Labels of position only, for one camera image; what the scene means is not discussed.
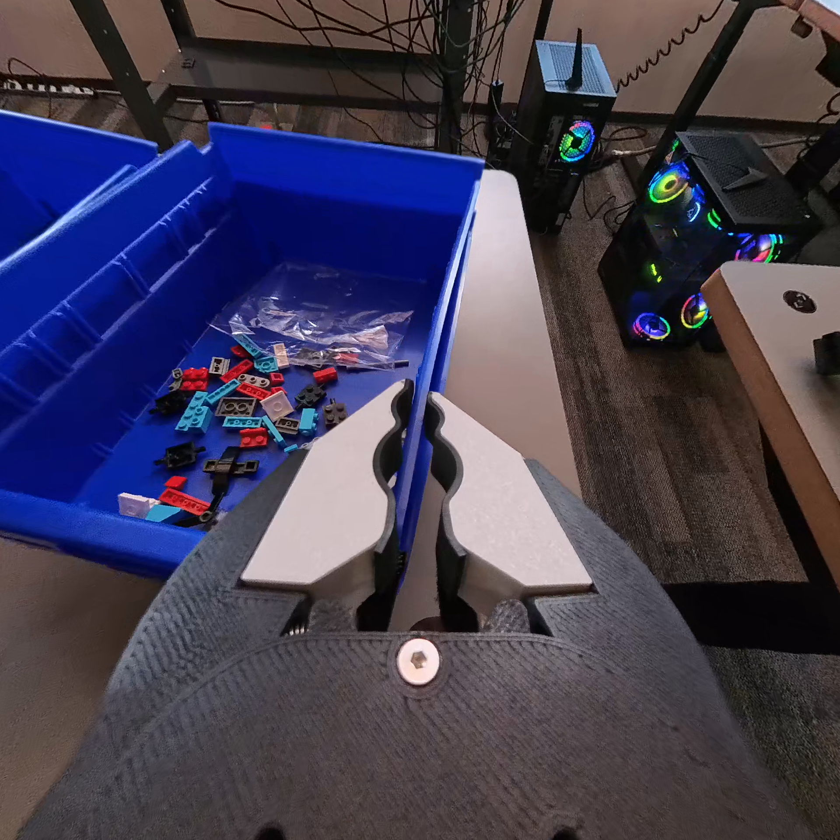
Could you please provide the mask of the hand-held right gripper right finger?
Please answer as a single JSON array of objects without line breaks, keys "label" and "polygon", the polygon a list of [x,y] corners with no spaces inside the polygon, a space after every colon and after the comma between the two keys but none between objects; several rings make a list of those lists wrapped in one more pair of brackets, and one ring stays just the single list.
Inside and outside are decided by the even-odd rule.
[{"label": "hand-held right gripper right finger", "polygon": [[593,591],[593,580],[526,459],[436,392],[424,431],[444,492],[435,543],[445,630],[473,633],[501,602]]}]

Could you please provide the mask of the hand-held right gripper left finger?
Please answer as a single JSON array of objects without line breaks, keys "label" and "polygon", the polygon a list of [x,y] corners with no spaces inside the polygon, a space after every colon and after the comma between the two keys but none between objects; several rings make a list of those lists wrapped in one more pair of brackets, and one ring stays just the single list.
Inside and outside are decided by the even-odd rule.
[{"label": "hand-held right gripper left finger", "polygon": [[289,478],[241,584],[339,602],[358,629],[388,628],[402,571],[391,481],[413,396],[412,380],[389,385],[287,457]]}]

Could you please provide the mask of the blue plastic bin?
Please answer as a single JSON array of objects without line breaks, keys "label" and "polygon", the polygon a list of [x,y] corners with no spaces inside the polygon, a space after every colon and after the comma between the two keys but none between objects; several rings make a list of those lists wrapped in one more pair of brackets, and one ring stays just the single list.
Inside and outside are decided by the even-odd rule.
[{"label": "blue plastic bin", "polygon": [[158,154],[130,136],[1,112],[1,258]]},{"label": "blue plastic bin", "polygon": [[[167,442],[144,430],[176,369],[233,358],[211,327],[286,261],[421,282],[387,371],[338,369],[318,404],[348,414],[414,382],[393,479],[400,548],[413,542],[431,449],[423,403],[443,384],[483,164],[475,159],[216,123],[69,213],[2,262],[2,538],[133,574],[164,577],[202,528],[127,518],[122,492],[156,497]],[[292,455],[267,447],[261,477]]]}]

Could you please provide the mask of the grey desk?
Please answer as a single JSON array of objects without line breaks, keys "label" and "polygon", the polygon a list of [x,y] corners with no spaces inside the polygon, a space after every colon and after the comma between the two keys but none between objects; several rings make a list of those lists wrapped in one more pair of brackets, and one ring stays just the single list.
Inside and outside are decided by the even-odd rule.
[{"label": "grey desk", "polygon": [[[444,391],[581,494],[518,186],[482,176]],[[2,540],[1,837],[78,749],[161,583]]]}]

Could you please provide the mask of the pile of teal red bricks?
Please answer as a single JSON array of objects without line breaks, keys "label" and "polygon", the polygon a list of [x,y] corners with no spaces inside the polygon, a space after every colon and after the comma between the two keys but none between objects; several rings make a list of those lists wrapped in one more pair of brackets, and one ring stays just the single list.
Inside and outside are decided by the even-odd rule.
[{"label": "pile of teal red bricks", "polygon": [[233,358],[214,357],[209,366],[176,369],[166,393],[155,399],[144,430],[165,442],[163,456],[132,467],[151,466],[156,497],[122,492],[119,514],[184,529],[208,530],[225,514],[223,502],[236,480],[261,477],[252,458],[267,447],[286,455],[298,438],[319,425],[318,404],[338,369],[358,369],[355,348],[302,348],[289,356],[283,344],[260,350],[238,332]]}]

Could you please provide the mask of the crumpled clear plastic bag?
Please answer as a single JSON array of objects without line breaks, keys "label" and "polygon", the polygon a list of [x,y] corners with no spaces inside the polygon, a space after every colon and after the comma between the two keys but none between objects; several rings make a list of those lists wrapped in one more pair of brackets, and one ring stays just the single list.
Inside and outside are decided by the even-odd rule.
[{"label": "crumpled clear plastic bag", "polygon": [[286,261],[211,327],[279,368],[387,371],[397,366],[423,292],[414,280]]}]

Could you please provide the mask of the grey table with wooden edge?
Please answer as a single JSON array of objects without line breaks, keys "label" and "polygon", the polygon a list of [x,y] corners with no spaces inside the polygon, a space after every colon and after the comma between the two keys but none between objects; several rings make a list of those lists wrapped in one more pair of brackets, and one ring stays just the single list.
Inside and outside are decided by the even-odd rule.
[{"label": "grey table with wooden edge", "polygon": [[[787,290],[816,302],[786,306]],[[815,372],[812,342],[838,330],[839,268],[730,261],[701,287],[827,569],[839,582],[838,377]]]}]

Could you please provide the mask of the black computer with antenna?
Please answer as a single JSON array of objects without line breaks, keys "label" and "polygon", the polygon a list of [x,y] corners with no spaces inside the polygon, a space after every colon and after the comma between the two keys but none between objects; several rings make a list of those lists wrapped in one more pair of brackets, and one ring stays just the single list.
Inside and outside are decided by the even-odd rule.
[{"label": "black computer with antenna", "polygon": [[589,171],[616,99],[595,44],[535,40],[508,158],[534,233],[558,232]]}]

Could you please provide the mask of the glass RGB computer tower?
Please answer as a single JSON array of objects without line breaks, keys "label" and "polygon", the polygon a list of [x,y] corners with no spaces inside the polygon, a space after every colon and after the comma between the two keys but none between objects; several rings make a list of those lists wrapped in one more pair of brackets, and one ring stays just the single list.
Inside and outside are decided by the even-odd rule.
[{"label": "glass RGB computer tower", "polygon": [[598,266],[624,347],[710,340],[707,279],[730,261],[789,261],[822,226],[748,134],[677,133]]}]

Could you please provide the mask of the white power strip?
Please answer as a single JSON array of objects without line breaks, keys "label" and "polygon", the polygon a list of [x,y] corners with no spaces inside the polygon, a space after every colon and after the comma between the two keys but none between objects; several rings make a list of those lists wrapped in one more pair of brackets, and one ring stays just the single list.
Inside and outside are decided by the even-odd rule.
[{"label": "white power strip", "polygon": [[110,89],[110,81],[93,77],[43,77],[35,74],[1,72],[3,95],[36,98],[94,98],[96,90]]}]

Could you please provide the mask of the black desk frame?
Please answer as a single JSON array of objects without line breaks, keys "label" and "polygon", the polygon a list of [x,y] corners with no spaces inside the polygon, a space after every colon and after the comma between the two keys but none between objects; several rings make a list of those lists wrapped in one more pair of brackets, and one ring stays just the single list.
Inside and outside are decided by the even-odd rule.
[{"label": "black desk frame", "polygon": [[[806,27],[816,28],[822,33],[826,49],[825,56],[817,71],[835,88],[838,87],[838,39],[839,6],[838,2],[829,1],[740,1],[723,26],[712,48],[700,64],[696,75],[689,84],[679,105],[666,123],[654,152],[648,156],[646,165],[637,178],[637,189],[643,191],[654,174],[671,151],[678,132],[687,130],[705,101],[707,95],[718,81],[733,50],[748,26],[753,14],[766,7],[783,6],[797,14],[797,20]],[[804,152],[786,174],[787,181],[794,189],[805,196],[811,189],[819,186],[830,170],[838,163],[839,128],[838,122],[828,128],[813,147]]]},{"label": "black desk frame", "polygon": [[156,2],[175,53],[142,79],[106,2],[71,2],[143,136],[173,146],[166,113],[196,100],[209,122],[225,102],[338,109],[383,143],[367,112],[399,112],[433,148],[477,154],[476,121],[508,31],[529,2],[208,2],[228,25],[212,35],[198,2]]}]

